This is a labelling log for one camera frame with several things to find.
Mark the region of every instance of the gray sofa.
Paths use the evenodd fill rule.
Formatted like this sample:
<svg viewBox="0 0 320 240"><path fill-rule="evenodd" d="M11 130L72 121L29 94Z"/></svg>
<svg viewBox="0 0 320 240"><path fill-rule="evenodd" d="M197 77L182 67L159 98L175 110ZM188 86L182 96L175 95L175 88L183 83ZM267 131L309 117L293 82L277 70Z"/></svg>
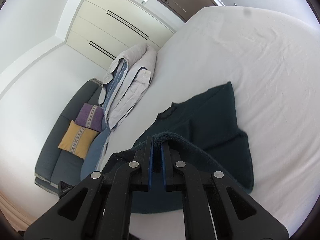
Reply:
<svg viewBox="0 0 320 240"><path fill-rule="evenodd" d="M73 96L52 128L39 155L35 167L35 184L58 195L58 183L62 180L70 185L80 182L83 159L58 148L71 120L75 120L84 103L98 105L101 82L87 81Z"/></svg>

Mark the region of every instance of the white wardrobe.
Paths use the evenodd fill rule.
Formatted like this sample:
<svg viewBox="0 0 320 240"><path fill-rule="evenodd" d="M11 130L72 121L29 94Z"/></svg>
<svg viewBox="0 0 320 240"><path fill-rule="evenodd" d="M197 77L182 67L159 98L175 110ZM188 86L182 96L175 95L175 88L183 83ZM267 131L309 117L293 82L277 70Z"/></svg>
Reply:
<svg viewBox="0 0 320 240"><path fill-rule="evenodd" d="M108 69L124 50L146 42L157 51L174 33L129 0L84 0L67 44Z"/></svg>

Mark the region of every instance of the dark green sweater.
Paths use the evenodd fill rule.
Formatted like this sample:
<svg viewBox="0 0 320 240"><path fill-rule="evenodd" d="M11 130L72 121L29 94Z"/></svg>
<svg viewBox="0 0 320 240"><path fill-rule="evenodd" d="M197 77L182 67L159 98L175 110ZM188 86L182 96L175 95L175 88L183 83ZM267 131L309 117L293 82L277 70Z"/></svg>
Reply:
<svg viewBox="0 0 320 240"><path fill-rule="evenodd" d="M154 136L154 171L150 192L134 192L132 212L157 213L182 208L180 192L165 192L161 174L161 143L180 152L185 162L198 170L222 170L246 192L253 188L253 167L247 134L237 126L235 98L231 82L175 104L158 114L156 121L130 150L113 154L103 172L116 170L133 160L143 149L147 136Z"/></svg>

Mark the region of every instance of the mattress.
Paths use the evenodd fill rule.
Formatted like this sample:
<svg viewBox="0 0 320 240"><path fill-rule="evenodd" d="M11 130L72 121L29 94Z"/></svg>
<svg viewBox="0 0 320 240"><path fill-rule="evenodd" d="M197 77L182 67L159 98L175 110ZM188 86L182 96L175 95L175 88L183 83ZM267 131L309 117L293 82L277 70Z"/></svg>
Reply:
<svg viewBox="0 0 320 240"><path fill-rule="evenodd" d="M320 193L320 33L288 15L208 7L158 52L153 81L112 134L108 157L129 149L158 113L232 82L254 169L250 194L292 235ZM185 239L183 211L132 214L144 240Z"/></svg>

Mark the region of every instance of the yellow pillow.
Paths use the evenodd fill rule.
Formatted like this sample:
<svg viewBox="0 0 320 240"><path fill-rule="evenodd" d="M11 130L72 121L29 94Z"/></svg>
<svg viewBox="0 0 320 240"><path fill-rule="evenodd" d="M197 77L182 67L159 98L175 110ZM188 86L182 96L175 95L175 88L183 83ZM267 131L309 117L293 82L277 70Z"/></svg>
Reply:
<svg viewBox="0 0 320 240"><path fill-rule="evenodd" d="M76 125L74 121L71 121L58 148L84 159L97 134L97 131Z"/></svg>

